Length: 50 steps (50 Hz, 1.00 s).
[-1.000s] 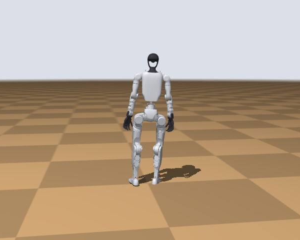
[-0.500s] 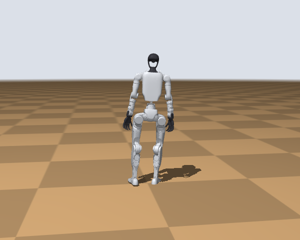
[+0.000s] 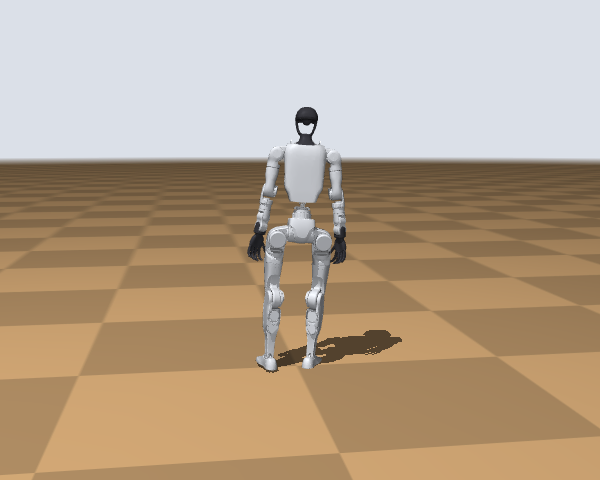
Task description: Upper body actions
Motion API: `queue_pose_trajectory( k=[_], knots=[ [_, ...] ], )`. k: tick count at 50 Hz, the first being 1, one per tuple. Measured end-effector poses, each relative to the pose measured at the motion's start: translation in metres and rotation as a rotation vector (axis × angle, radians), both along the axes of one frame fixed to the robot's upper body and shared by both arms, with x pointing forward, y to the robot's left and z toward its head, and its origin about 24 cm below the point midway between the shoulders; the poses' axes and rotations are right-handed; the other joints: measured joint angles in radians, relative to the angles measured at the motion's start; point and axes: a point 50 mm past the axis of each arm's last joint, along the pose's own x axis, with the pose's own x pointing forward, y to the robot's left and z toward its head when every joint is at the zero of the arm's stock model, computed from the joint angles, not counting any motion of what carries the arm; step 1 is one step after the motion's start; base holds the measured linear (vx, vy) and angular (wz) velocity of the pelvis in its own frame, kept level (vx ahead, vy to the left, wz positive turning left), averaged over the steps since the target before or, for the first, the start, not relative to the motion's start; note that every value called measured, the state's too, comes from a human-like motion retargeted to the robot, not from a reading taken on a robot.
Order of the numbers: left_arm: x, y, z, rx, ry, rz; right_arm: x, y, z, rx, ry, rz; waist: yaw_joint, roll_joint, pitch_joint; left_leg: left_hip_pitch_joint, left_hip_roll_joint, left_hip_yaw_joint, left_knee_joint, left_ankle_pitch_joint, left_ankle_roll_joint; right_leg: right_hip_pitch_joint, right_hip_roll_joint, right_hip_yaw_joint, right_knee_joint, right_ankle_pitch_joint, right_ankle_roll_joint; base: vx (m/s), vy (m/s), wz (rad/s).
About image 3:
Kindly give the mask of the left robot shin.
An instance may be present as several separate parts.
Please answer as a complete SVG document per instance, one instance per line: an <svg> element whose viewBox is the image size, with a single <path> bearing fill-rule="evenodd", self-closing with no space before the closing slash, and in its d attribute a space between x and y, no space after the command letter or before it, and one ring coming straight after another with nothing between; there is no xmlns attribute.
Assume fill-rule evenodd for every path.
<svg viewBox="0 0 600 480"><path fill-rule="evenodd" d="M265 354L264 358L274 357L275 339L279 329L281 309L272 308L273 295L267 290L263 303L263 330L265 334Z"/></svg>

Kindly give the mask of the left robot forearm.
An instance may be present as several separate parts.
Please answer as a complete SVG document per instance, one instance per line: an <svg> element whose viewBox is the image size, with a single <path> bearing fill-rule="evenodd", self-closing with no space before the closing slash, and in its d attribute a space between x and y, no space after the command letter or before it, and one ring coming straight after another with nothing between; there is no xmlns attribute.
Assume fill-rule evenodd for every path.
<svg viewBox="0 0 600 480"><path fill-rule="evenodd" d="M261 192L260 202L259 202L260 209L258 210L257 221L256 221L256 223L257 222L260 223L260 227L259 227L260 232L265 232L267 230L268 221L270 220L271 205L273 204L273 200L270 200L270 198L265 198L263 196L264 187L265 187L265 184L262 187L262 192ZM256 225L256 223L255 223L255 225Z"/></svg>

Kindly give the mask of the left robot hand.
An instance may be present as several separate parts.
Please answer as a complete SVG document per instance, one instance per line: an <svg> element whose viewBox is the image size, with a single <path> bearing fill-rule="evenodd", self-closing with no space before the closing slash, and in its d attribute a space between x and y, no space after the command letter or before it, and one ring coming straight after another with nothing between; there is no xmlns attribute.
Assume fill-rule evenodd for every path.
<svg viewBox="0 0 600 480"><path fill-rule="evenodd" d="M264 253L265 253L265 245L263 243L264 238L263 235L265 235L265 232L260 232L259 231L259 227L260 227L260 223L257 222L254 228L254 232L255 234L253 235L253 237L250 240L250 244L247 250L247 254L249 257L251 257L253 260L259 261L259 260L263 260L261 258L260 255L260 248L263 247ZM251 252L250 252L251 251ZM253 255L254 253L254 255ZM259 258L259 260L257 259L257 256Z"/></svg>

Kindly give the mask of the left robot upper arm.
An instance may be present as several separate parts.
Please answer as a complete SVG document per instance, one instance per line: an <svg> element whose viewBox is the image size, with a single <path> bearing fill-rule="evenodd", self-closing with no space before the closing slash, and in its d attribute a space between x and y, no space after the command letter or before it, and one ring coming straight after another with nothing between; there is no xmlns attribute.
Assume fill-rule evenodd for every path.
<svg viewBox="0 0 600 480"><path fill-rule="evenodd" d="M287 146L277 146L271 149L267 161L267 167L265 172L265 187L263 196L275 197L277 194L278 186L275 185L280 165L278 161L284 159L285 150Z"/></svg>

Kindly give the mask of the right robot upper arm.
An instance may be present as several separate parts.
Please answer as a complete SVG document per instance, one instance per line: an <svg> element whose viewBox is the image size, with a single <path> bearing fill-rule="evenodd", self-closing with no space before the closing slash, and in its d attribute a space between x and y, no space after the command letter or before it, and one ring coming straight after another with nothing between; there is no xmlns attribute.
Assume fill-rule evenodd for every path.
<svg viewBox="0 0 600 480"><path fill-rule="evenodd" d="M341 155L338 151L325 148L326 162L330 164L329 178L331 188L328 188L328 196L330 200L342 200L342 165Z"/></svg>

